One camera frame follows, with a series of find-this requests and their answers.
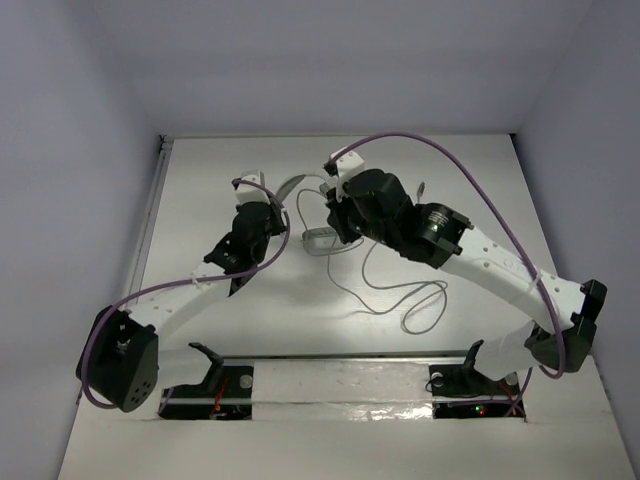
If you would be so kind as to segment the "white grey headphones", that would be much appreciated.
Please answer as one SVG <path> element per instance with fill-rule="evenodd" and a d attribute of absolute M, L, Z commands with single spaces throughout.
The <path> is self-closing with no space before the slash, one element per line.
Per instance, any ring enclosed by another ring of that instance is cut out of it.
<path fill-rule="evenodd" d="M 304 172 L 286 178 L 276 189 L 276 197 L 284 203 L 295 202 L 298 220 L 294 228 L 301 249 L 313 257 L 326 257 L 347 249 L 333 227 L 320 218 L 326 201 L 328 177 L 319 172 Z"/>

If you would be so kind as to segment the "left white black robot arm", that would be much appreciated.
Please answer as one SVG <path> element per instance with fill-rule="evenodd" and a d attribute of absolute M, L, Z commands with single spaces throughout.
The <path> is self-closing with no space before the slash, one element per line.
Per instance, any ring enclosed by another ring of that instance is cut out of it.
<path fill-rule="evenodd" d="M 248 202 L 227 233 L 191 276 L 148 287 L 103 308 L 76 367 L 82 391 L 94 406 L 136 410 L 161 376 L 160 346 L 216 301 L 229 298 L 284 252 L 266 259 L 270 240 L 290 236 L 291 221 L 277 200 Z"/>

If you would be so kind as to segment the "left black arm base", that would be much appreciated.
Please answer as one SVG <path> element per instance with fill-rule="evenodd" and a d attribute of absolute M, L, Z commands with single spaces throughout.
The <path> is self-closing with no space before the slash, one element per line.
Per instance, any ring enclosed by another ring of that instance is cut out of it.
<path fill-rule="evenodd" d="M 208 370 L 198 384 L 164 390 L 158 416 L 164 420 L 251 420 L 254 364 L 226 364 L 220 355 L 198 342 L 191 342 L 189 347 L 208 359 Z"/>

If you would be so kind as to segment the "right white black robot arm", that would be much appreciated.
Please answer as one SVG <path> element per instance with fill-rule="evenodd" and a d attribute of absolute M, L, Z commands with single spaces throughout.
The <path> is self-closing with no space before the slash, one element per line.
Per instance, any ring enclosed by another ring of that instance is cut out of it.
<path fill-rule="evenodd" d="M 528 324 L 472 344 L 453 377 L 475 393 L 536 366 L 579 371 L 591 352 L 607 288 L 539 270 L 503 248 L 459 212 L 414 203 L 400 180 L 380 169 L 326 191 L 327 221 L 343 243 L 366 237 L 401 257 L 468 280 L 515 307 Z"/>

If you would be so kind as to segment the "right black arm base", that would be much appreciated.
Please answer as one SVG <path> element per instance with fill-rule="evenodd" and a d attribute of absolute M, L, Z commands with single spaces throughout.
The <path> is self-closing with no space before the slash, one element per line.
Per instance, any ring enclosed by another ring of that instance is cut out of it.
<path fill-rule="evenodd" d="M 482 340 L 475 342 L 462 363 L 429 367 L 425 391 L 432 395 L 435 419 L 526 418 L 518 380 L 510 385 L 474 369 L 482 344 Z"/>

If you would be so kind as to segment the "aluminium rail left edge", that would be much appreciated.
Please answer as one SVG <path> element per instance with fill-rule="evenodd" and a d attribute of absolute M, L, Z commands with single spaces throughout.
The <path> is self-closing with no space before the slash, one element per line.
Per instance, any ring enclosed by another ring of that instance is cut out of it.
<path fill-rule="evenodd" d="M 155 224 L 172 145 L 171 136 L 160 137 L 151 191 L 127 274 L 126 296 L 98 312 L 76 367 L 82 395 L 90 404 L 103 410 L 124 407 L 141 355 L 151 341 L 148 329 L 137 326 L 126 307 L 144 295 L 140 285 L 148 254 L 145 242 L 151 238 Z"/>

